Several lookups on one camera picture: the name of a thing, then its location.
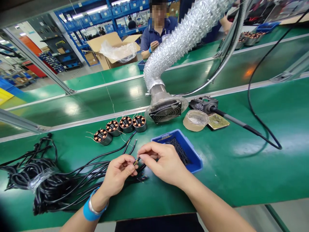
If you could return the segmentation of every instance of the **blue polo shirt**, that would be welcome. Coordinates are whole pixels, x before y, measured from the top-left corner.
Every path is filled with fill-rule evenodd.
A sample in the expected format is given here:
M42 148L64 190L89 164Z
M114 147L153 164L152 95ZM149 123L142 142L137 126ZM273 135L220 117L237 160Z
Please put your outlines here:
M149 26L144 30L142 35L141 51L147 51L150 47L150 44L154 41L162 43L162 37L164 35L170 34L173 30L175 30L175 27L177 27L177 25L178 22L175 17L168 17L165 20L164 29L162 30L162 33L160 35L152 28L152 22L151 20L149 20Z

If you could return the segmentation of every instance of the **forearm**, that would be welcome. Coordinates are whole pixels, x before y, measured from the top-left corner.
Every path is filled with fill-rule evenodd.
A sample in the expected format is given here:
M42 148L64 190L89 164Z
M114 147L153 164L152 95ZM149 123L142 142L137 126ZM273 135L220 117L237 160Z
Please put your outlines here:
M192 174L186 176L180 188L187 194L210 232L255 231L231 206Z
M224 15L224 17L222 19L219 19L220 24L223 26L224 24L228 23L228 18L226 17L226 15Z
M93 209L97 212L102 211L109 198L105 197L101 192L101 188L97 190L97 192L91 198L91 205ZM71 232L71 231L80 231L80 232L92 232L96 229L99 219L95 221L88 221L83 213L84 207L88 207L84 205L80 208L61 228L61 232Z
M148 59L148 57L150 57L150 52L147 50L147 51L142 51L142 58L143 58L143 60L146 60L146 59Z

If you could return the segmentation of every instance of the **worker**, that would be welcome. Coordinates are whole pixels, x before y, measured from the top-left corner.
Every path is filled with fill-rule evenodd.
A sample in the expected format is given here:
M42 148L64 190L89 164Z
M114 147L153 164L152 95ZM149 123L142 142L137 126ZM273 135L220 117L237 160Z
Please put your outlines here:
M181 23L181 20L183 20L184 16L188 13L188 10L191 9L194 2L195 0L180 0L179 23ZM197 46L216 41L221 26L224 33L227 35L231 29L232 22L227 19L226 15L218 21L217 25L212 27L211 31L208 32L204 38L202 38L201 43Z
M137 157L141 158L158 178L184 191L209 231L255 231L231 206L186 169L173 145L150 142L139 149ZM60 231L94 231L99 218L108 207L109 199L122 190L129 176L137 175L138 166L134 166L134 162L135 158L130 155L121 155L112 160L101 187L94 191L89 201L65 223ZM147 195L144 195L144 198L143 203L147 201ZM131 201L137 203L139 199L132 198ZM125 205L123 207L129 211L138 210L138 204L134 208L128 208ZM117 222L115 231L129 232L141 229L143 231L204 231L195 213L121 221Z
M99 27L99 34L100 35L106 35L106 32L104 31L104 29L102 27Z
M141 54L148 59L151 53L178 25L175 17L167 17L167 0L150 0L149 9L151 19L144 30L141 40Z
M128 23L129 30L136 28L136 22L134 20L132 20L131 16L128 16L128 19L129 19L129 23Z

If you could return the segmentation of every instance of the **green workbench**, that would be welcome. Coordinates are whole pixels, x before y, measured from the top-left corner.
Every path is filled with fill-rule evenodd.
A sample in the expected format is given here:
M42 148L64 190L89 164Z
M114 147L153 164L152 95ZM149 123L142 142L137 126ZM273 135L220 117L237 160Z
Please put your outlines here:
M167 123L148 122L144 133L137 133L137 150L151 138L180 129L190 140L203 162L203 169L195 176L233 207L266 204L309 197L307 180L309 169L308 97L309 78L279 83L251 90L256 113L271 128L283 149L277 150L241 128L231 124L227 128L191 132L184 128L184 114ZM247 92L235 92L217 97L222 111L246 122L265 133L248 109ZM58 148L59 167L71 171L99 154L114 150L130 134L113 138L104 147L86 138L90 132L104 127L110 121L101 121L53 132ZM0 163L14 159L28 150L43 135L0 143ZM108 155L111 160L121 154ZM131 185L110 200L101 221L194 212L186 195L155 177L146 168L150 178ZM62 226L72 213L57 212L33 216L33 194L28 190L12 189L4 192L7 173L0 171L0 204L7 221L14 222L18 231Z
M263 39L255 44L254 46L259 46L262 44L267 44L270 42L277 41L280 39L280 37L287 31L288 27L280 26L277 27L271 34L267 34L263 37ZM293 29L288 33L288 35L285 38L291 38L303 34L309 33L308 28L297 28ZM179 66L182 64L202 60L205 58L213 57L217 51L218 46L220 44L220 41L215 41L209 44L206 44L202 46L201 48L191 51L188 54L184 55L178 62L176 62L173 66ZM138 69L137 66L138 62L124 65L118 68L105 70L102 72L97 72L89 75L85 75L78 78L73 78L70 80L65 81L65 83L74 90L81 90L85 88L91 88L94 86L102 85L105 83L110 83L114 81L123 80L126 78L134 77L143 74ZM45 87L41 87L35 90L27 91L24 94L21 94L19 96L20 99L14 97L13 99L7 101L3 105L0 106L1 109L7 109L14 106L18 106L20 104L25 104L29 102L34 102L54 96L58 96L64 94L64 91L57 85L48 85Z
M259 44L276 41L283 32L285 32L285 28L277 28L277 32L274 31L272 34L266 35L263 38L265 40L262 40ZM292 30L292 33L288 35L293 36L302 33L309 33L309 29ZM190 52L177 65L202 59L205 54L207 56L210 54L214 55L217 50L217 43L218 41ZM253 50L251 48L245 49L240 53L234 54L215 82L196 94L246 85L256 64L269 49L270 45ZM257 70L253 82L268 80L280 74L307 50L309 50L308 37L280 43ZM162 79L166 85L166 90L171 94L194 90L210 77L214 71L213 64L214 62L218 63L218 61L208 60L164 72ZM69 86L73 89L80 89L82 86L86 88L95 84L102 84L104 80L106 82L113 82L140 74L141 72L135 64L129 64L72 79L70 82L74 83L74 85ZM145 97L147 90L142 77L111 85L108 87L108 90L114 108L106 87L102 87L11 110L11 112L40 125L57 126L111 114L114 113L114 110L115 112L121 112L150 104L151 98ZM0 138L22 132L24 130L0 123Z

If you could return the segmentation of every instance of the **yellow bin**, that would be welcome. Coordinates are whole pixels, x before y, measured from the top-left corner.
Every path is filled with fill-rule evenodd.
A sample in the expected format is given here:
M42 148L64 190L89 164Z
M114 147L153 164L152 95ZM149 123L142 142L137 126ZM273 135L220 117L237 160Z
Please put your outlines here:
M13 94L10 94L9 92L5 91L4 89L0 88L0 105L5 103L10 98L14 97Z

